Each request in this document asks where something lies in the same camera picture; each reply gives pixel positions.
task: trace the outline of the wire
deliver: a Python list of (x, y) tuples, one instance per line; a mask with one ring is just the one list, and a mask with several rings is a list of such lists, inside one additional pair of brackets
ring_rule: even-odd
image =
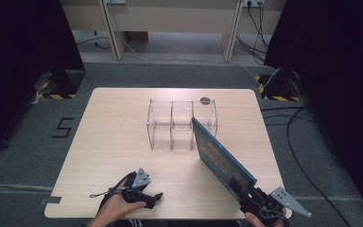
[(91, 39), (87, 39), (85, 41), (82, 41), (80, 43), (77, 43), (77, 44), (84, 44), (84, 43), (87, 43), (87, 42), (89, 42), (91, 40), (101, 40), (101, 39), (108, 39), (108, 37), (94, 37), (94, 38), (91, 38)]
[(104, 47), (104, 46), (102, 46), (101, 44), (99, 44), (99, 43), (97, 43), (97, 42), (95, 42), (95, 43), (94, 43), (94, 45), (99, 46), (99, 47), (101, 47), (102, 49), (109, 49), (109, 48), (111, 48), (111, 46)]
[(262, 31), (262, 24), (263, 24), (263, 20), (264, 20), (264, 6), (263, 6), (262, 3), (259, 3), (259, 6), (260, 6), (260, 8), (259, 8), (259, 13), (260, 13), (260, 16), (259, 16), (259, 19), (260, 19), (259, 28), (258, 28), (257, 24), (255, 23), (254, 18), (252, 17), (252, 14), (251, 14), (251, 11), (250, 11), (251, 7), (247, 7), (247, 9), (249, 11), (249, 16), (251, 17), (251, 20), (252, 20), (252, 22), (254, 23), (254, 26), (255, 26), (255, 30), (257, 31), (257, 39), (256, 39), (254, 47), (256, 46), (257, 41), (260, 40), (261, 43), (264, 45), (265, 49), (268, 50), (268, 43), (265, 40), (263, 31)]
[(261, 112), (266, 112), (266, 111), (278, 111), (278, 110), (288, 110), (288, 109), (300, 109), (306, 106), (299, 106), (299, 107), (276, 107), (276, 108), (268, 108), (268, 109), (263, 109), (261, 110)]
[(128, 175), (126, 175), (125, 177), (123, 177), (122, 180), (120, 180), (114, 187), (110, 187), (107, 192), (102, 192), (102, 193), (99, 193), (99, 194), (90, 195), (90, 198), (95, 198), (95, 197), (106, 195), (106, 194), (109, 194), (111, 196), (113, 194), (116, 194), (117, 189), (125, 189), (125, 187), (120, 187), (120, 184), (122, 182), (124, 182), (127, 178), (129, 178), (131, 175), (133, 175), (134, 173), (135, 172), (131, 172)]
[(265, 210), (265, 209), (259, 210), (259, 214), (264, 219), (283, 218), (285, 216), (285, 213), (283, 213), (283, 212), (274, 211), (274, 210)]
[(85, 82), (85, 83), (89, 83), (90, 86), (88, 86), (88, 88), (84, 89), (83, 91), (81, 91), (81, 89), (78, 88), (78, 90), (82, 93), (82, 94), (85, 94), (86, 92), (88, 92), (91, 88), (93, 88), (93, 82), (92, 81), (88, 81), (88, 82)]
[(32, 101), (32, 102), (30, 103), (30, 105), (35, 105), (35, 104), (37, 104), (37, 103), (38, 103), (38, 99), (40, 99), (40, 98), (39, 98), (39, 95), (40, 95), (40, 94), (38, 94), (38, 91), (36, 91), (36, 92), (35, 92), (35, 100), (34, 100), (34, 101)]
[(337, 212), (337, 214), (341, 217), (341, 219), (344, 221), (344, 223), (350, 227), (349, 222), (346, 220), (345, 217), (343, 217), (343, 215), (340, 213), (340, 211), (337, 209), (337, 207), (335, 207), (335, 205), (328, 199), (328, 197), (315, 185), (315, 183), (309, 178), (309, 176), (306, 174), (306, 172), (304, 171), (302, 165), (300, 164), (299, 160), (297, 159), (296, 153), (293, 149), (293, 147), (291, 146), (291, 141), (290, 141), (290, 125), (291, 123), (294, 121), (295, 117), (297, 114), (299, 114), (299, 112), (301, 112), (302, 110), (304, 110), (306, 108), (306, 106), (301, 107), (297, 112), (295, 112), (292, 117), (290, 118), (290, 120), (287, 123), (287, 127), (286, 127), (286, 134), (287, 134), (287, 143), (288, 143), (288, 147), (291, 151), (291, 154), (294, 158), (294, 161), (296, 162), (297, 166), (299, 167), (300, 171), (302, 172), (302, 174), (304, 175), (304, 177), (314, 186), (315, 189), (317, 189), (317, 191), (326, 199), (326, 201), (332, 206), (332, 208)]
[(290, 222), (288, 222), (288, 218), (282, 218), (282, 222), (285, 224), (285, 227), (290, 227)]
[(241, 44), (241, 46), (243, 47), (243, 49), (246, 50), (247, 52), (249, 52), (250, 54), (252, 54), (255, 62), (257, 62), (258, 64), (261, 64), (261, 65), (264, 65), (263, 64), (264, 58), (262, 58), (257, 53), (255, 53), (255, 51), (260, 52), (260, 53), (263, 53), (263, 54), (266, 54), (267, 52), (262, 51), (262, 50), (255, 49), (254, 47), (251, 47), (248, 44), (244, 43), (239, 34), (237, 34), (235, 37), (237, 38), (238, 42)]
[[(299, 116), (296, 116), (296, 118), (294, 120), (297, 120), (297, 119), (301, 119), (301, 120), (306, 120), (306, 121), (314, 121), (313, 119), (308, 119), (308, 118), (305, 118), (303, 116), (305, 115), (309, 115), (311, 113), (304, 113), (302, 115), (299, 115)], [(291, 115), (284, 115), (284, 114), (281, 114), (281, 115), (271, 115), (271, 116), (264, 116), (264, 119), (267, 119), (267, 118), (272, 118), (272, 117), (279, 117), (279, 116), (290, 116)]]
[(0, 184), (0, 189), (10, 189), (15, 191), (39, 191), (39, 192), (52, 192), (52, 187), (34, 186), (24, 184)]
[(266, 83), (265, 85), (260, 84), (260, 87), (267, 87), (267, 86), (268, 86), (268, 84), (272, 81), (272, 78), (276, 75), (276, 73), (277, 73), (277, 72), (279, 72), (279, 70), (280, 70), (280, 68), (276, 69), (276, 70), (272, 73), (272, 75), (270, 75), (270, 77), (269, 77), (269, 79), (268, 79), (267, 83)]

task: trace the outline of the gray carpet floor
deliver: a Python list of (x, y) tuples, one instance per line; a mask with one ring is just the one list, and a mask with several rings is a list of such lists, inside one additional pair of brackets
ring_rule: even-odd
[[(180, 64), (85, 63), (86, 74), (73, 99), (39, 99), (25, 112), (9, 138), (9, 148), (0, 150), (0, 226), (73, 226), (87, 219), (49, 219), (43, 214), (43, 199), (50, 196), (89, 97), (96, 87), (166, 87), (252, 89), (258, 97), (268, 135), (281, 170), (285, 189), (312, 218), (299, 215), (291, 226), (345, 226), (319, 191), (304, 177), (289, 149), (287, 122), (304, 101), (269, 101), (260, 97), (255, 80), (239, 66)], [(254, 75), (273, 69), (250, 67)], [(363, 226), (363, 200), (334, 154), (311, 110), (304, 109), (289, 127), (291, 147), (302, 169), (329, 198), (351, 226)], [(63, 117), (72, 128), (67, 138), (53, 138)]]

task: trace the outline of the power outlet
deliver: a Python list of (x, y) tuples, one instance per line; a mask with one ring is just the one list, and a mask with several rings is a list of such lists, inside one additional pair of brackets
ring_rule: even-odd
[(265, 3), (265, 0), (244, 0), (243, 7), (247, 7), (249, 1), (251, 1), (251, 7), (252, 8), (259, 8), (260, 4), (262, 4), (262, 6), (264, 6), (264, 3)]

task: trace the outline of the clear acrylic organizer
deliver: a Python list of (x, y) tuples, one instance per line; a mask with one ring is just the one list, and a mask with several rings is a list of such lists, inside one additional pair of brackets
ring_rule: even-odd
[(192, 117), (213, 136), (217, 131), (215, 101), (157, 101), (150, 100), (147, 132), (151, 149), (191, 150), (194, 148)]

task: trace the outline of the human hand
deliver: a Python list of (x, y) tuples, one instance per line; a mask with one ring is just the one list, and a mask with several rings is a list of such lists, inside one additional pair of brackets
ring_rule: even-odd
[(145, 207), (144, 201), (127, 203), (123, 200), (122, 194), (113, 194), (99, 210), (96, 217), (91, 220), (88, 227), (101, 227), (123, 218), (127, 213)]
[[(261, 222), (261, 220), (253, 215), (250, 212), (247, 212), (244, 214), (246, 217), (246, 220), (253, 226), (253, 227), (265, 227), (265, 225)], [(285, 227), (285, 224), (281, 219), (277, 219), (275, 223), (273, 224), (274, 227)]]

